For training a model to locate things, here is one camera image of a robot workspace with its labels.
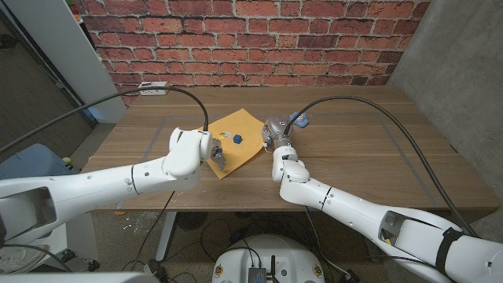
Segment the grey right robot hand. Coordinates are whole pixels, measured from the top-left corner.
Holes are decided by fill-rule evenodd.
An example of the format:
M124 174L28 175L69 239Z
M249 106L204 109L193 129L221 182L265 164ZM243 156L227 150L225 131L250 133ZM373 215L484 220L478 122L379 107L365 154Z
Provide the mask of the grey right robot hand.
M263 125L261 135L265 149L274 151L279 147L292 145L292 128L280 116L269 117Z

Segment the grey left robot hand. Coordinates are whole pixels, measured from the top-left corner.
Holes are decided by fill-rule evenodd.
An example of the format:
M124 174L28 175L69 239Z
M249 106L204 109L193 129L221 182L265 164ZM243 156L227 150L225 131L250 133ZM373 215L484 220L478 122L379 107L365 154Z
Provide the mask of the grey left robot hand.
M223 149L220 145L214 145L211 151L211 160L215 162L220 171L224 171L226 167L226 159L223 155Z

